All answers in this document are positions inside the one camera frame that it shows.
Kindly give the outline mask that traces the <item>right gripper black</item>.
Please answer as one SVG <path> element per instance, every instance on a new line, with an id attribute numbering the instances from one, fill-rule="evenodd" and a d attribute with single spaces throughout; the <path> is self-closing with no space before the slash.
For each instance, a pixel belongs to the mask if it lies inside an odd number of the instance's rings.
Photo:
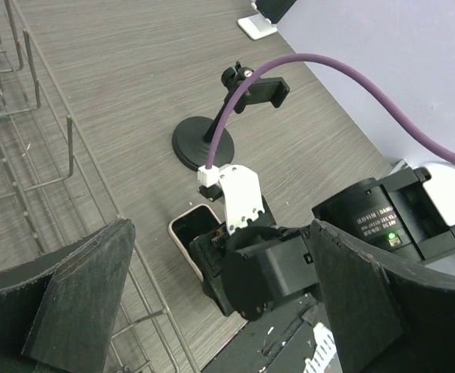
<path id="1" fill-rule="evenodd" d="M 266 200 L 264 212 L 230 235 L 216 223 L 189 244 L 203 293 L 223 315 L 263 315 L 280 306 L 280 230 Z"/>

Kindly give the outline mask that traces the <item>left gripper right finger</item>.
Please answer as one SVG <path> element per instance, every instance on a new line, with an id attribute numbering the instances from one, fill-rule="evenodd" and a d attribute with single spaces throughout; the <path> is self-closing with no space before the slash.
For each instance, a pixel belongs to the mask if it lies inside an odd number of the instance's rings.
<path id="1" fill-rule="evenodd" d="M 310 250 L 344 372 L 455 372 L 455 276 L 319 220 Z"/>

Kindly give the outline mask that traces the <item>black case phone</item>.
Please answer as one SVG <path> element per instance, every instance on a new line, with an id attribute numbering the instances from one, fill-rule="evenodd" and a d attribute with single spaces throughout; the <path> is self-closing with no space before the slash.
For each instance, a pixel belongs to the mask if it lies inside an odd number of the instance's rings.
<path id="1" fill-rule="evenodd" d="M 272 24 L 277 24 L 296 0 L 255 0 L 255 10 Z"/>

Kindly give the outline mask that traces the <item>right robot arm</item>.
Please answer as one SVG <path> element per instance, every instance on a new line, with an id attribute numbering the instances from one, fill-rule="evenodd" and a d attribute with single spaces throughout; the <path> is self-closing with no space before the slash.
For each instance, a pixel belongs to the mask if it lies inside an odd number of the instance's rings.
<path id="1" fill-rule="evenodd" d="M 353 184 L 313 208 L 314 216 L 414 263 L 455 253 L 448 225 L 425 190 L 430 172 L 406 168 Z M 200 194 L 224 202 L 223 223 L 196 238 L 189 255 L 203 289 L 224 315 L 256 321 L 318 283 L 308 227 L 277 224 L 258 175 L 240 165 L 197 171 Z"/>

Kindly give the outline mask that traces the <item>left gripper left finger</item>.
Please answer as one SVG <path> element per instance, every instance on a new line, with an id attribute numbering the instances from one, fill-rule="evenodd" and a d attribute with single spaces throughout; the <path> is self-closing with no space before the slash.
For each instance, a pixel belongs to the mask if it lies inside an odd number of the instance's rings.
<path id="1" fill-rule="evenodd" d="M 101 372 L 135 243 L 129 219 L 0 271 L 0 372 Z"/>

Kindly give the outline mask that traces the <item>pink case phone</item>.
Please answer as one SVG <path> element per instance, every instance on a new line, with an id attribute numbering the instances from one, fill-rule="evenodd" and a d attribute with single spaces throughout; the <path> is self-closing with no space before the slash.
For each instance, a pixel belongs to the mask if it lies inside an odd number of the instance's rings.
<path id="1" fill-rule="evenodd" d="M 198 204 L 172 219 L 168 224 L 168 233 L 200 281 L 203 275 L 191 258 L 189 244 L 200 235 L 207 234 L 218 225 L 220 219 L 207 204 Z"/>

